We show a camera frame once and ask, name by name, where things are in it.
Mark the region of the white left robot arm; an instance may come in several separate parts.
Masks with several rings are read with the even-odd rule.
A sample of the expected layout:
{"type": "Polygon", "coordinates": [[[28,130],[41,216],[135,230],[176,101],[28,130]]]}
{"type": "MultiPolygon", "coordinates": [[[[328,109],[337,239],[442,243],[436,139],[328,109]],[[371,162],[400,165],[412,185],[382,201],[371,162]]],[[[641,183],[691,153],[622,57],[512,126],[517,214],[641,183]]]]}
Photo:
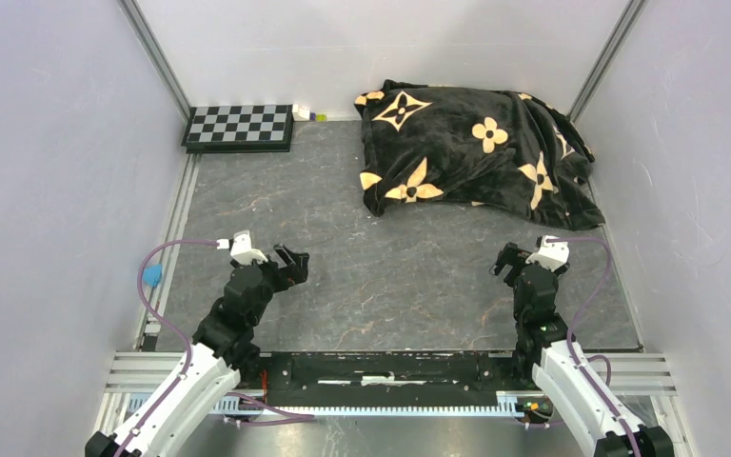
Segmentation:
{"type": "Polygon", "coordinates": [[[274,261],[253,247],[247,231],[197,243],[228,252],[232,272],[223,294],[191,338],[178,335],[183,356],[148,400],[112,433],[95,432],[86,455],[170,456],[224,396],[259,380],[254,330],[275,294],[306,281],[309,255],[276,245],[274,261]]]}

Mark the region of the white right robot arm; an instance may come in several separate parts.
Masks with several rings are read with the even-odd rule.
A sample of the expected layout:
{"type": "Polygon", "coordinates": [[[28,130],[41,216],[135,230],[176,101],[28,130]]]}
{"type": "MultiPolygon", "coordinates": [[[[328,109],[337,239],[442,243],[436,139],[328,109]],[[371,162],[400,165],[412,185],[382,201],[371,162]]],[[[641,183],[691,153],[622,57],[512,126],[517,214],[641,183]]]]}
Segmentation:
{"type": "Polygon", "coordinates": [[[668,432],[646,425],[618,399],[557,310],[569,243],[549,235],[539,239],[535,251],[507,243],[491,267],[513,290],[512,377],[519,386],[544,393],[586,456],[672,456],[668,432]]]}

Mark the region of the black floral pillowcase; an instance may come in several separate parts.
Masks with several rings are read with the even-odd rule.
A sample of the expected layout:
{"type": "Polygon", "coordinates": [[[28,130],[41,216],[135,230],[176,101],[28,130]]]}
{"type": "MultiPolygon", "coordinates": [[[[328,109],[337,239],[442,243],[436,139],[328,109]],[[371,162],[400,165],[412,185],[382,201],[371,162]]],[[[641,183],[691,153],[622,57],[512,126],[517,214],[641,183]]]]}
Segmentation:
{"type": "Polygon", "coordinates": [[[353,103],[362,120],[365,207],[489,206],[571,231],[604,225],[589,196],[595,156],[568,116],[513,90],[384,81],[353,103]]]}

